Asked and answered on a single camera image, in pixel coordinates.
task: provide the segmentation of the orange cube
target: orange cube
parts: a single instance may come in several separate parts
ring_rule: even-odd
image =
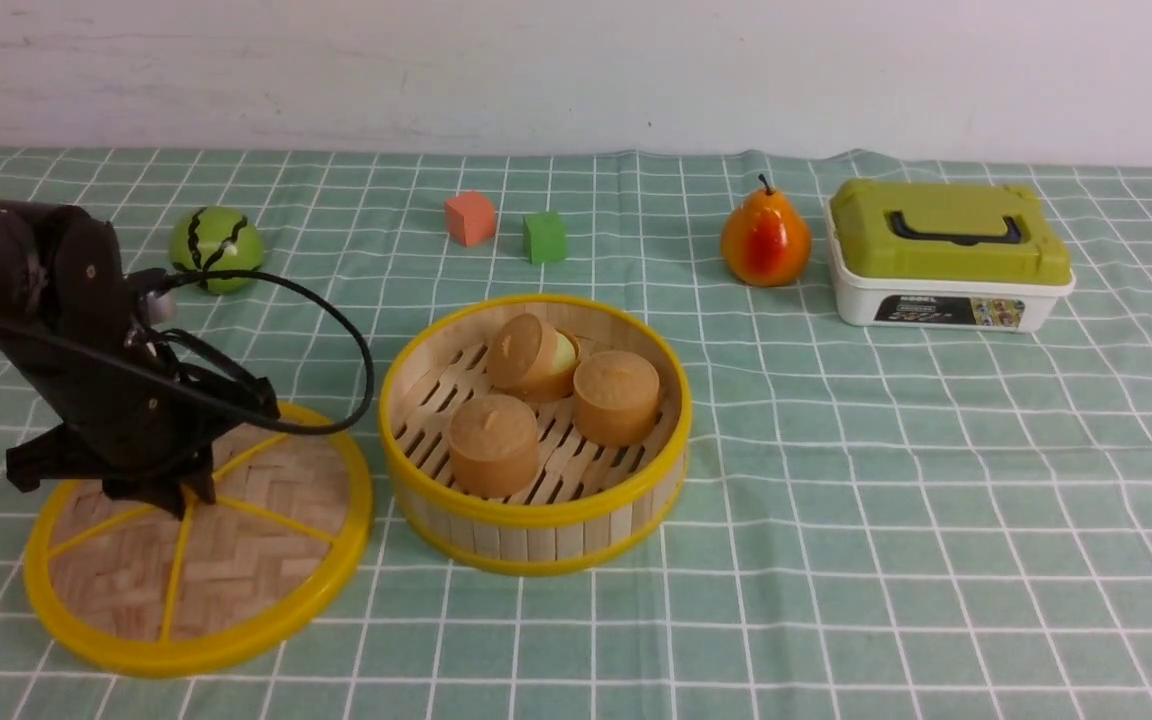
[[[444,203],[447,232],[463,247],[493,237],[497,232],[495,209],[482,192],[468,191]]]

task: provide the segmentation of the black stripe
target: black stripe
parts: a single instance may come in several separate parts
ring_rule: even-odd
[[[247,215],[238,218],[238,221],[234,223],[234,227],[229,230],[229,237],[220,241],[220,245],[215,247],[215,251],[212,252],[211,258],[207,258],[206,263],[202,265],[202,268],[211,270],[212,265],[215,265],[217,262],[223,258],[225,249],[236,245],[238,242],[238,233],[242,232],[243,228],[247,228]]]
[[[189,247],[189,256],[194,258],[196,268],[202,268],[202,250],[198,250],[198,225],[202,223],[202,214],[206,211],[206,209],[197,209],[194,217],[189,218],[189,236],[185,238],[185,244]]]

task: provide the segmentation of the green ball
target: green ball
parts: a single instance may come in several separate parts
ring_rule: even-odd
[[[259,270],[265,262],[265,243],[247,215],[232,209],[197,209],[180,219],[172,232],[172,266],[194,270]],[[241,290],[252,278],[207,279],[203,290],[223,295]]]

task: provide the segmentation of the toy block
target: toy block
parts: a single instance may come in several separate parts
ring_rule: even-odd
[[[522,222],[522,242],[532,265],[567,259],[567,228],[554,211],[526,215]]]
[[[495,209],[482,192],[468,191],[444,203],[447,232],[463,247],[475,247],[497,232]]]

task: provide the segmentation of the red-orange pear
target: red-orange pear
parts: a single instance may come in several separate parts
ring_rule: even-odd
[[[732,211],[721,237],[733,275],[753,287],[786,286],[799,278],[812,256],[812,232],[790,199],[759,174],[761,190]]]

